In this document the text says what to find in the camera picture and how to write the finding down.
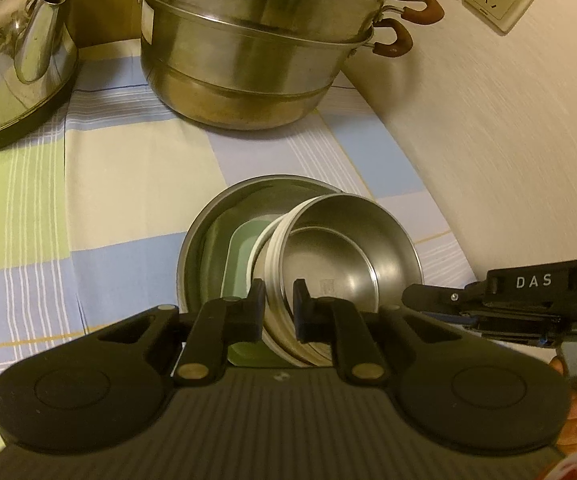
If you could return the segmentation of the small stainless steel bowl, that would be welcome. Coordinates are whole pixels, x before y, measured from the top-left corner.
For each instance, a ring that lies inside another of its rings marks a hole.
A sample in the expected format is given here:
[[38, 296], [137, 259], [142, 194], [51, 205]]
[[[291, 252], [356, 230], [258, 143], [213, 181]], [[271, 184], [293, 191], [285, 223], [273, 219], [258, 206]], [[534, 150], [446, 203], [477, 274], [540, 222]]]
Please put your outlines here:
[[294, 224], [283, 252], [283, 284], [292, 310], [293, 284], [306, 282], [313, 297], [351, 301], [375, 312], [397, 304], [406, 287], [424, 281], [410, 236], [382, 206], [359, 195], [331, 194]]

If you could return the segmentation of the green square plastic plate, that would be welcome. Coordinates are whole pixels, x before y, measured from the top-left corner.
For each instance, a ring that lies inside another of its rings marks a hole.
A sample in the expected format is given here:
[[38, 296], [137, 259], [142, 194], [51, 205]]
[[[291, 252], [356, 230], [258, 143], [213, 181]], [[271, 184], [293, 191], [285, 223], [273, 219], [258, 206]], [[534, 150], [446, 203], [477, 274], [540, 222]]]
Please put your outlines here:
[[[244, 297], [248, 292], [247, 263], [256, 240], [267, 226], [275, 224], [270, 218], [258, 217], [245, 221], [231, 235], [226, 252], [226, 269], [222, 278], [221, 297]], [[228, 350], [229, 361], [236, 366], [279, 367], [283, 361], [262, 341], [257, 344], [241, 342]]]

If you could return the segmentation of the large stainless steel plate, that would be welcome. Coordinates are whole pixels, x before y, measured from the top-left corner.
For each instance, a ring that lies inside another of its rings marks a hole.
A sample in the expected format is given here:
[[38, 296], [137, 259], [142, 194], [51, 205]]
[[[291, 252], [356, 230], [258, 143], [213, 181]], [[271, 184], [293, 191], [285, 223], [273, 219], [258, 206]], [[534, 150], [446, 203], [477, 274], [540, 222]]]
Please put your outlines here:
[[230, 240], [244, 223], [274, 220], [308, 198], [337, 192], [331, 184], [291, 174], [247, 179], [220, 192], [185, 234], [177, 269], [180, 309], [196, 312], [221, 296]]

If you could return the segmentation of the checked tablecloth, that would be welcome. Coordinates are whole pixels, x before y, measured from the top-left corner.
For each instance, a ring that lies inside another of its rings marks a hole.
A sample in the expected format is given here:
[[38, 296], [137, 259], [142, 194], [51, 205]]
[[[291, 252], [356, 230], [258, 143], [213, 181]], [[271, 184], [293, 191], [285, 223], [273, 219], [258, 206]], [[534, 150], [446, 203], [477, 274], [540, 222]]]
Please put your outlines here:
[[383, 68], [360, 54], [304, 119], [231, 133], [162, 104], [136, 41], [84, 50], [69, 102], [0, 151], [0, 373], [175, 302], [178, 255], [195, 217], [228, 186], [264, 174], [376, 200], [415, 242], [426, 281], [464, 285], [473, 272], [456, 237], [367, 101], [368, 81]]

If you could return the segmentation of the stainless steel kettle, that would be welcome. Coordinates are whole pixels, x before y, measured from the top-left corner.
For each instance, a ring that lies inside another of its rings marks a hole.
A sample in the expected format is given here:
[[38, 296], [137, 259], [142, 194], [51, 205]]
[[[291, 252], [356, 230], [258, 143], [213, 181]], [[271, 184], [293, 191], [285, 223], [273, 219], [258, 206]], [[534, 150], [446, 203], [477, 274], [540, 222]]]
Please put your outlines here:
[[0, 0], [0, 149], [41, 127], [74, 88], [69, 0]]

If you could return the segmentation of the stainless steel steamer pot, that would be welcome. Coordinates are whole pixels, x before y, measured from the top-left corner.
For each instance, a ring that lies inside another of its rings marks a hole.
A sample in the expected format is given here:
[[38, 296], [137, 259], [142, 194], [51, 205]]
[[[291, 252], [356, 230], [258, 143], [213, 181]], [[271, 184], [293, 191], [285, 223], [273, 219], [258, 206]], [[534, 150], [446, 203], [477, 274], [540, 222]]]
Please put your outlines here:
[[296, 122], [362, 48], [399, 58], [436, 0], [142, 0], [141, 64], [174, 112], [229, 130]]

